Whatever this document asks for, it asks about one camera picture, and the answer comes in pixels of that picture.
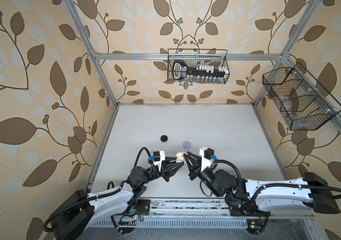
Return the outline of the black round earbud case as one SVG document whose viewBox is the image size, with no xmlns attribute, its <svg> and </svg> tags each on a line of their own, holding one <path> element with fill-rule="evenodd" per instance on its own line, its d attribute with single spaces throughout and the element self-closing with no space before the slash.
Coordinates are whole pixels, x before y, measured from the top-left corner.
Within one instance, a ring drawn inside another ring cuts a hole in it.
<svg viewBox="0 0 341 240">
<path fill-rule="evenodd" d="M 166 135 L 162 135 L 162 136 L 160 137 L 160 140 L 161 140 L 162 142 L 167 142 L 168 137 L 167 137 Z"/>
</svg>

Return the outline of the purple round earbud case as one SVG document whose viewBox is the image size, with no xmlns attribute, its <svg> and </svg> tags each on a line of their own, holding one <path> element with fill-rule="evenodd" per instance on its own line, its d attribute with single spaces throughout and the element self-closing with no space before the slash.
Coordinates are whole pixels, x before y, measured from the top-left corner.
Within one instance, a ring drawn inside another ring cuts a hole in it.
<svg viewBox="0 0 341 240">
<path fill-rule="evenodd" d="M 183 147 L 185 149 L 190 149 L 191 148 L 191 143 L 189 141 L 185 141 L 185 142 L 183 142 Z"/>
</svg>

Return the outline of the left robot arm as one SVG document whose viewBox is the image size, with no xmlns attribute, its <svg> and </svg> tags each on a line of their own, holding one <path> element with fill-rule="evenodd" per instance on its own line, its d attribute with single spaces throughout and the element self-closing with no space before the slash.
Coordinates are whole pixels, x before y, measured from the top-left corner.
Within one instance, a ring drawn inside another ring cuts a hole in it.
<svg viewBox="0 0 341 240">
<path fill-rule="evenodd" d="M 157 179 L 169 182 L 185 163 L 183 152 L 167 157 L 164 151 L 150 153 L 143 147 L 138 156 L 142 152 L 148 156 L 147 169 L 135 162 L 127 179 L 116 187 L 93 194 L 76 191 L 43 223 L 43 231 L 53 233 L 57 240 L 76 240 L 92 224 L 105 218 L 126 215 L 135 219 L 139 213 L 138 198 L 146 191 L 146 184 Z"/>
</svg>

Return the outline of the beige earbud case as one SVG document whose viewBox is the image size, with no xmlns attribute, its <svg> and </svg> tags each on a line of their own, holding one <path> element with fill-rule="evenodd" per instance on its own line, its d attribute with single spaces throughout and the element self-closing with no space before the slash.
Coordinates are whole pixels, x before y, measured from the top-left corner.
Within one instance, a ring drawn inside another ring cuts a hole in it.
<svg viewBox="0 0 341 240">
<path fill-rule="evenodd" d="M 177 163 L 185 162 L 184 154 L 186 154 L 186 152 L 178 152 L 176 154 L 176 162 Z"/>
</svg>

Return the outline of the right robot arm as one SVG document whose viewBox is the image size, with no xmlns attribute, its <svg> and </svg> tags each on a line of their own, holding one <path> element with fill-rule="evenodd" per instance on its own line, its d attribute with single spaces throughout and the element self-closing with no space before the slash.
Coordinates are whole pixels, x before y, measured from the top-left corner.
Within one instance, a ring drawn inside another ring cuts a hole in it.
<svg viewBox="0 0 341 240">
<path fill-rule="evenodd" d="M 257 181 L 242 178 L 233 163 L 219 160 L 212 149 L 204 149 L 200 156 L 178 153 L 177 159 L 186 162 L 191 180 L 199 179 L 213 196 L 224 198 L 232 212 L 311 209 L 320 214 L 340 213 L 336 201 L 341 199 L 341 189 L 330 187 L 315 173 L 288 181 Z"/>
</svg>

